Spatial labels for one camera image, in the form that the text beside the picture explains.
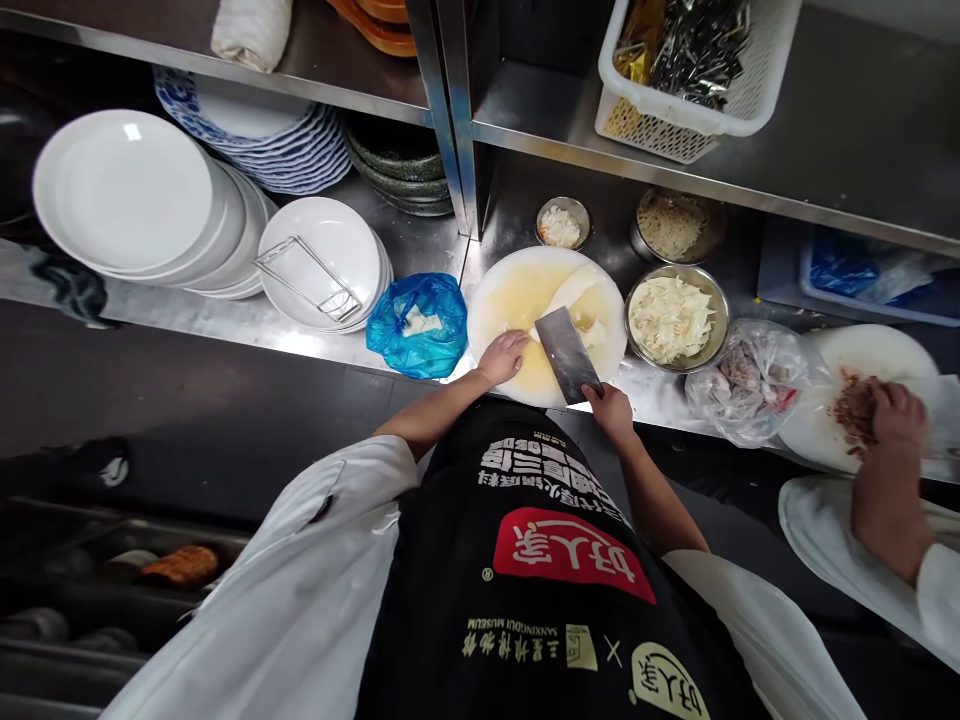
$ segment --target hand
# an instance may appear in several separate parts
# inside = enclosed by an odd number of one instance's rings
[[[491,386],[496,387],[513,378],[523,366],[520,353],[530,340],[523,330],[507,330],[487,346],[477,370]]]
[[[633,432],[633,408],[630,407],[630,399],[620,390],[603,383],[603,397],[601,398],[597,395],[597,391],[589,385],[584,385],[580,389],[587,396],[597,423],[614,444],[618,440],[635,434]]]
[[[877,403],[873,434],[880,445],[907,444],[922,453],[930,440],[930,419],[923,400],[897,383],[872,382]]]

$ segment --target white plastic basket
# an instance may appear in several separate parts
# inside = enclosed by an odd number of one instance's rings
[[[603,93],[594,129],[611,140],[691,163],[718,144],[719,135],[753,135],[773,115],[801,0],[751,0],[750,37],[740,54],[723,112],[631,82],[613,67],[613,54],[630,0],[616,0],[597,63]]]

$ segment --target stainless steel bowl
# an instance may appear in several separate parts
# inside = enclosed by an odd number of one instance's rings
[[[544,213],[547,212],[554,205],[559,207],[561,210],[566,210],[573,216],[573,219],[577,221],[577,225],[580,226],[580,240],[572,248],[566,248],[568,250],[579,250],[583,247],[583,244],[593,233],[593,223],[590,220],[590,213],[587,212],[587,209],[583,206],[583,203],[579,200],[574,200],[573,198],[568,197],[558,197],[548,200],[543,204],[543,207],[540,208],[540,212],[537,213],[537,240],[540,241],[541,245],[546,245],[547,247],[560,247],[559,245],[551,245],[546,240],[543,239],[543,236],[540,234],[540,220],[543,219]]]
[[[707,218],[707,224],[700,233],[700,236],[697,238],[697,241],[693,244],[693,247],[687,250],[682,258],[673,260],[661,255],[652,247],[650,247],[650,245],[647,244],[646,239],[643,237],[643,233],[640,232],[640,206],[643,204],[643,201],[647,195],[650,193],[660,192],[673,191],[665,191],[661,188],[650,188],[643,194],[643,197],[640,198],[640,202],[637,203],[637,209],[633,213],[633,219],[630,221],[630,244],[633,246],[633,249],[637,251],[640,257],[645,258],[650,262],[663,262],[671,265],[699,265],[708,257],[710,257],[714,250],[720,247],[720,244],[723,242],[723,237],[727,232],[726,205],[717,200],[709,200],[707,198],[700,198],[694,195],[684,196],[688,200],[696,203],[700,209],[703,210],[703,214]]]
[[[695,285],[709,296],[710,301],[707,307],[713,310],[713,315],[710,316],[710,319],[713,320],[713,327],[710,329],[710,337],[707,339],[707,344],[704,345],[696,355],[692,357],[679,357],[667,365],[661,365],[651,358],[640,343],[634,339],[633,332],[630,330],[630,307],[633,304],[633,296],[637,288],[640,287],[645,280],[658,277],[679,277],[685,283]],[[686,374],[708,368],[719,359],[720,349],[727,340],[727,331],[730,325],[730,308],[727,305],[727,298],[724,296],[723,290],[720,289],[717,281],[714,280],[709,273],[697,267],[663,265],[648,272],[633,286],[624,304],[623,322],[627,328],[627,342],[630,345],[630,349],[633,350],[638,357],[643,358],[659,370]]]

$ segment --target cleaver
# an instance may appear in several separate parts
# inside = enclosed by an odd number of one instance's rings
[[[583,346],[580,333],[574,327],[573,318],[566,307],[554,310],[537,320],[534,325],[540,334],[540,342],[547,353],[553,374],[560,383],[560,392],[567,405],[586,402],[582,385],[589,385],[600,397],[603,397],[603,385],[593,369],[587,349]]]

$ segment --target plastic bag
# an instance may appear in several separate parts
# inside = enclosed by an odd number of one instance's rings
[[[810,284],[844,297],[904,307],[934,289],[933,273],[957,266],[953,258],[823,228],[813,241]]]
[[[714,367],[687,376],[687,400],[737,447],[777,434],[799,393],[829,385],[830,370],[797,333],[766,320],[737,320]]]
[[[404,337],[407,316],[436,316],[423,332]],[[467,347],[467,305],[452,275],[421,273],[397,280],[380,296],[367,321],[367,348],[387,365],[418,380],[447,377]]]
[[[904,380],[903,384],[927,406],[932,433],[923,457],[960,460],[960,379],[938,375]]]

